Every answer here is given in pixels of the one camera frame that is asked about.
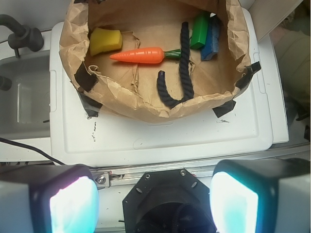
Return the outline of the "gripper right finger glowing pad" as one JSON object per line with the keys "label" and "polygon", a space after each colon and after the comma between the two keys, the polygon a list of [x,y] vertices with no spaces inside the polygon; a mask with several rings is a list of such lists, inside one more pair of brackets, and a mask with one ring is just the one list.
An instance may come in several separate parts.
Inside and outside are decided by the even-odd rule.
{"label": "gripper right finger glowing pad", "polygon": [[221,160],[209,199],[219,233],[309,233],[311,163],[301,158]]}

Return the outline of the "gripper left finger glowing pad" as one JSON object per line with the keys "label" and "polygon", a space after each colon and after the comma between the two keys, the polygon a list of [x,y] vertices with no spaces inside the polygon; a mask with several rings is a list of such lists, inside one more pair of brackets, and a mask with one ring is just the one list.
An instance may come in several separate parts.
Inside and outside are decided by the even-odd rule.
{"label": "gripper left finger glowing pad", "polygon": [[93,233],[99,193],[85,165],[3,166],[2,233]]}

